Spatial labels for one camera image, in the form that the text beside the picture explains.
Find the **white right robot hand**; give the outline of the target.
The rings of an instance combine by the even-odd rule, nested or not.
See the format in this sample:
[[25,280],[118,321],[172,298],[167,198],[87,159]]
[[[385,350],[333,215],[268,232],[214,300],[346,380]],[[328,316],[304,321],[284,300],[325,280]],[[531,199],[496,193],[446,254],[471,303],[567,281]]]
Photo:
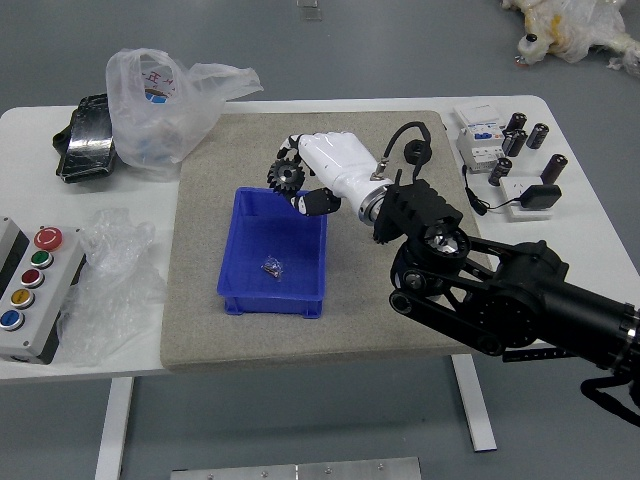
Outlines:
[[350,132],[288,137],[267,173],[267,183],[305,216],[336,212],[343,201],[367,225],[375,222],[391,180]]

